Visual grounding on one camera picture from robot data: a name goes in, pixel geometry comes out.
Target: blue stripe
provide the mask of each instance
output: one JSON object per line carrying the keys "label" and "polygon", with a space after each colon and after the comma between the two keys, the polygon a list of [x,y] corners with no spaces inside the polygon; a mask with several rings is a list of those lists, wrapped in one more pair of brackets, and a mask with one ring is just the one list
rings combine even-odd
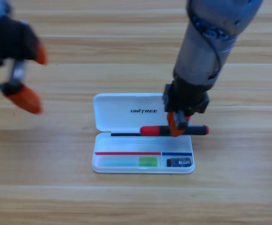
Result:
{"label": "blue stripe", "polygon": [[162,156],[192,156],[190,152],[162,152]]}

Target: printed logo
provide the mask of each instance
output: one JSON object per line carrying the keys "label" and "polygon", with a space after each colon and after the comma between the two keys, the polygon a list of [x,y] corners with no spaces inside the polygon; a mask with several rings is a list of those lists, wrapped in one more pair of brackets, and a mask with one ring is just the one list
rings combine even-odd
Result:
{"label": "printed logo", "polygon": [[131,113],[157,113],[157,109],[131,109]]}

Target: robotic arm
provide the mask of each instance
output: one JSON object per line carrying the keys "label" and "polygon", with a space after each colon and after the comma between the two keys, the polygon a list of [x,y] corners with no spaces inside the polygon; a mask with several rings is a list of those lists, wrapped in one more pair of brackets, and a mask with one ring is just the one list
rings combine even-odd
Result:
{"label": "robotic arm", "polygon": [[[173,69],[173,82],[166,84],[163,93],[172,136],[186,132],[194,113],[205,112],[210,102],[207,91],[214,86],[237,38],[254,19],[262,2],[187,0],[190,22]],[[7,0],[0,0],[0,66],[6,58],[46,63],[44,48],[31,27],[13,20]],[[14,83],[10,76],[7,88],[1,85],[0,89],[5,95],[14,94],[22,89],[22,83]]]}
{"label": "robotic arm", "polygon": [[0,67],[6,59],[14,60],[13,67],[8,80],[0,84],[0,91],[18,107],[30,113],[40,113],[40,98],[24,85],[23,80],[26,60],[46,64],[44,47],[26,22],[12,19],[7,0],[0,0]]}
{"label": "robotic arm", "polygon": [[189,17],[173,82],[163,93],[172,136],[187,129],[194,113],[204,113],[210,90],[239,35],[254,19],[263,0],[187,0]]}

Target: wooden table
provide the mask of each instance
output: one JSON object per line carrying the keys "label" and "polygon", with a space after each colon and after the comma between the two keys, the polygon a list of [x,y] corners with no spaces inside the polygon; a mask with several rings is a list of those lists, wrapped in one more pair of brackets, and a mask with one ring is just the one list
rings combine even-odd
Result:
{"label": "wooden table", "polygon": [[[34,116],[0,95],[0,225],[272,225],[272,0],[241,35],[193,137],[188,175],[97,174],[92,98],[162,92],[184,0],[13,0],[45,42]],[[7,68],[0,69],[0,82]]]}

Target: white plastic case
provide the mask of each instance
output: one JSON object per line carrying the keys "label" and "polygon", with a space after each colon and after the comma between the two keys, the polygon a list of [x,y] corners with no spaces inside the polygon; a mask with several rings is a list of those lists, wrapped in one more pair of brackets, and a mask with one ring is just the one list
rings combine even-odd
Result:
{"label": "white plastic case", "polygon": [[[98,173],[191,173],[195,168],[191,137],[111,136],[140,133],[142,126],[168,125],[162,93],[107,93],[93,99],[96,137],[92,168]],[[187,167],[169,167],[167,159],[190,159]]]}

